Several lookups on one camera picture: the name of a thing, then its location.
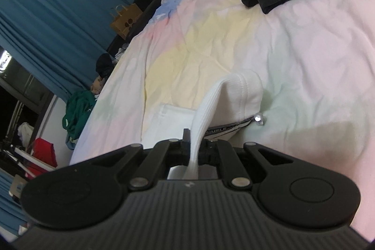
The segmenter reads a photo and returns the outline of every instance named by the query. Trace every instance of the wall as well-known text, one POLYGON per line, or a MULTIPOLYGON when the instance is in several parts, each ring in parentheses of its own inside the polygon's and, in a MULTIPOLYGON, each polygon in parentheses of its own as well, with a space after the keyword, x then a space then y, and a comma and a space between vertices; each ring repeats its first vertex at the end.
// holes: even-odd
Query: wall
POLYGON ((69 165, 73 154, 65 144, 67 133, 62 126, 65 109, 65 102, 54 96, 37 135, 53 144, 58 168, 69 165))

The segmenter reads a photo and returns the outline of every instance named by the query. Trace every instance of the brown paper bag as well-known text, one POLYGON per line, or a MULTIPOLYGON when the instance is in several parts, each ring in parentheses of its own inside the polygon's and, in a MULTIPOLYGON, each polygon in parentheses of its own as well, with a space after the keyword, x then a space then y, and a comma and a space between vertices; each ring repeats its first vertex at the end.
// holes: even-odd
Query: brown paper bag
POLYGON ((128 7, 123 5, 118 5, 115 8, 117 16, 111 15, 114 17, 113 22, 110 24, 110 27, 123 39, 126 38, 130 29, 132 28, 133 24, 136 20, 141 16, 142 11, 138 8, 136 4, 131 4, 128 7))

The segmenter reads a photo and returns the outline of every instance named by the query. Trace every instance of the paper bag handle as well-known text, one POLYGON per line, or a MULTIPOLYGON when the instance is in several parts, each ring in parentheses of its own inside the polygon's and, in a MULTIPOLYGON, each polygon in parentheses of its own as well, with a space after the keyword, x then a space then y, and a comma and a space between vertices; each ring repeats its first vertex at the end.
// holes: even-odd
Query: paper bag handle
MULTIPOLYGON (((117 13, 119 16, 122 16, 122 15, 121 15, 121 11, 119 11, 119 10, 117 9, 119 6, 122 6, 125 10, 128 9, 128 8, 126 8, 124 5, 118 5, 118 6, 116 6, 115 8, 111 8, 111 9, 115 9, 116 13, 117 13)), ((113 18, 116 18, 116 16, 113 15, 112 12, 109 12, 109 13, 110 13, 110 15, 112 15, 113 18)))

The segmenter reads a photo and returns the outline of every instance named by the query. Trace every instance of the bedsheet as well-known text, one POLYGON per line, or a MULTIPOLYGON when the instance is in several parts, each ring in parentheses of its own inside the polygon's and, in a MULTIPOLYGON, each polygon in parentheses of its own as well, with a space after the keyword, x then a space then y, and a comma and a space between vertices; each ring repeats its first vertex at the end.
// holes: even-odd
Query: bedsheet
POLYGON ((142 142, 162 105, 195 110, 217 80, 250 69, 266 122, 232 144, 256 141, 353 179, 352 226, 373 239, 374 44, 375 0, 290 0, 268 15, 241 0, 163 0, 107 81, 71 163, 142 142))

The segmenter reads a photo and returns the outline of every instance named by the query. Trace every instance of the black device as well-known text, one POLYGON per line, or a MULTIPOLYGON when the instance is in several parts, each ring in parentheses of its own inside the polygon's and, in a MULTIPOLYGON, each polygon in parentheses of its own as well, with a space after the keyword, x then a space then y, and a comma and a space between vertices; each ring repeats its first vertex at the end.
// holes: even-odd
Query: black device
POLYGON ((32 227, 19 250, 363 250, 350 228, 357 186, 254 142, 202 140, 218 179, 166 180, 188 165, 190 131, 152 149, 132 144, 43 174, 22 191, 32 227))

